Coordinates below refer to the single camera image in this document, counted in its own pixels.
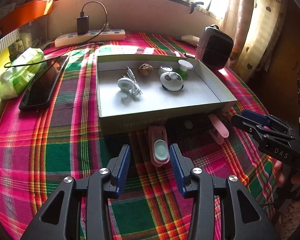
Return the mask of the person right hand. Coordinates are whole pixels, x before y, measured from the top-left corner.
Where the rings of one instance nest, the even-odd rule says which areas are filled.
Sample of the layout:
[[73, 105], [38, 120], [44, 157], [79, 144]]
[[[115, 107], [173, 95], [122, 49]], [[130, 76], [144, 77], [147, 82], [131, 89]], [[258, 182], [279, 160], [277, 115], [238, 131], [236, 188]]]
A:
[[[282, 173], [282, 166], [283, 166], [283, 163], [281, 163], [278, 160], [275, 161], [275, 163], [274, 163], [275, 181], [276, 181], [276, 185], [278, 187], [282, 187], [286, 181], [285, 175]], [[292, 184], [300, 185], [300, 171], [297, 172], [296, 174], [294, 174], [294, 176], [292, 176], [291, 182], [292, 182]], [[294, 200], [300, 200], [300, 188], [298, 189], [298, 191], [294, 197]]]

